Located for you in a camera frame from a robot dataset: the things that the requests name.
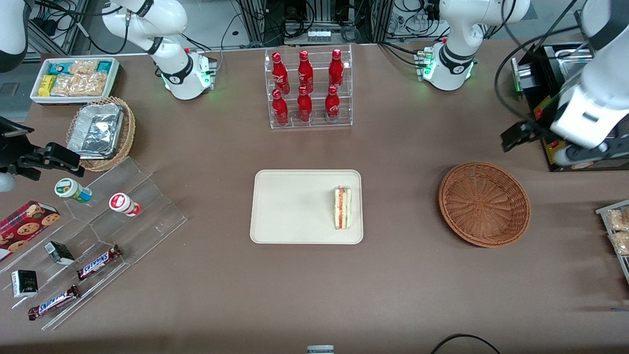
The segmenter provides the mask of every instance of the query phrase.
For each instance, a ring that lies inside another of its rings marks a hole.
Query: brown table
[[[119,57],[118,95],[138,125],[131,155],[190,219],[55,331],[1,299],[0,352],[429,353],[464,332],[503,353],[627,353],[629,314],[610,308],[629,306],[629,291],[593,212],[627,198],[627,172],[552,174],[537,144],[502,152],[515,117],[491,83],[512,48],[484,43],[474,75],[447,93],[378,46],[354,45],[355,124],[324,132],[270,130],[263,50],[226,53],[216,89],[192,101],[166,92],[148,56]],[[76,109],[33,105],[31,141],[65,140]],[[440,216],[441,178],[473,160],[506,168],[530,197],[531,225],[507,248],[471,246]],[[359,171],[363,241],[251,242],[261,169]],[[59,204],[63,176],[19,179],[0,215],[30,199]],[[456,349],[489,353],[460,340],[440,354]]]

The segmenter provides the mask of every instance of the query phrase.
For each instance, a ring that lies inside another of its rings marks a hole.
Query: red cookie box
[[[31,200],[0,221],[0,262],[60,217],[57,209]]]

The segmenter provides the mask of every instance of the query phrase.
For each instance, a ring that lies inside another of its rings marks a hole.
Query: sandwich
[[[337,187],[334,190],[334,224],[337,230],[349,229],[351,225],[350,213],[352,205],[352,190],[347,187]]]

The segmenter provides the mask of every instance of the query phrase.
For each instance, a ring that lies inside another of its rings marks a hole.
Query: white tray
[[[334,228],[334,189],[352,189],[352,223]],[[263,169],[255,175],[255,243],[357,244],[362,240],[360,173],[352,169]]]
[[[105,81],[105,88],[103,89],[102,95],[100,96],[73,96],[73,97],[39,96],[38,92],[39,92],[39,87],[42,84],[42,78],[45,74],[48,73],[48,69],[50,68],[52,64],[73,62],[77,59],[78,60],[98,60],[100,62],[111,62],[111,67],[109,68],[109,73],[107,74],[107,81]],[[111,93],[111,89],[113,89],[119,67],[120,67],[120,63],[115,58],[112,58],[112,57],[64,57],[64,58],[46,59],[42,63],[40,72],[37,75],[37,80],[35,80],[35,84],[33,85],[33,89],[31,90],[31,100],[41,105],[72,105],[72,104],[87,103],[87,102],[92,102],[92,101],[107,98],[109,97],[109,94]]]

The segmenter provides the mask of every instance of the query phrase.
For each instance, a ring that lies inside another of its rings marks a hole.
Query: coca-cola bottle
[[[328,123],[336,123],[338,121],[338,106],[340,103],[341,101],[337,95],[337,86],[330,85],[328,96],[325,98],[325,120]]]
[[[310,122],[313,114],[313,100],[308,95],[308,89],[304,85],[299,87],[297,105],[299,106],[299,119],[304,123]]]
[[[284,98],[282,98],[282,93],[278,89],[273,89],[273,114],[275,115],[275,119],[277,124],[279,125],[287,125],[288,124],[288,105]]]
[[[273,60],[273,81],[275,81],[276,88],[280,89],[283,94],[289,94],[291,85],[288,83],[288,72],[282,63],[282,56],[275,52],[271,55],[271,59]]]
[[[305,86],[308,93],[312,93],[315,90],[315,75],[313,65],[308,59],[308,52],[305,50],[299,52],[299,69],[297,72],[299,73],[299,85]]]
[[[341,61],[341,50],[335,48],[332,50],[332,62],[328,70],[330,74],[330,84],[336,85],[337,89],[343,86],[343,62]]]

